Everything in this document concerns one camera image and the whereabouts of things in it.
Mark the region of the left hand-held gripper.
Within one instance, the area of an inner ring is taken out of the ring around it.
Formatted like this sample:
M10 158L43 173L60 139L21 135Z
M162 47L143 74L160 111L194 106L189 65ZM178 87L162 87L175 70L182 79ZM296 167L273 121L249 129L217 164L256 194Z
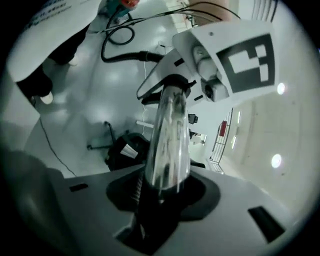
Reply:
M188 107L209 102L243 103L276 90L276 40L270 23L220 21L173 36L174 47L150 71L136 97L157 105L167 86L186 90Z

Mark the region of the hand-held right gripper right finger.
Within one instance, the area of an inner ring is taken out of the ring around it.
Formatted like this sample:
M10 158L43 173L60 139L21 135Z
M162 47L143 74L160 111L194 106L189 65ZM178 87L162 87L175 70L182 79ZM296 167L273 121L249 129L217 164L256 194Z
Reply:
M305 215L297 216L250 181L191 168L194 174L214 181L220 200L204 219L182 222L155 253L157 256L269 256L279 252L302 229ZM284 228L273 242L266 238L248 210L263 207Z

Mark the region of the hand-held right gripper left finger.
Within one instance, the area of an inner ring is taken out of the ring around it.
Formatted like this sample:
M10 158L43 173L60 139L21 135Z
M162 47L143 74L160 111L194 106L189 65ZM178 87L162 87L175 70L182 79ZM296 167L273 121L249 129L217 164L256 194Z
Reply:
M133 221L107 196L112 182L130 179L136 166L90 176L64 178L22 151L2 151L2 177L34 255L138 256L117 240Z

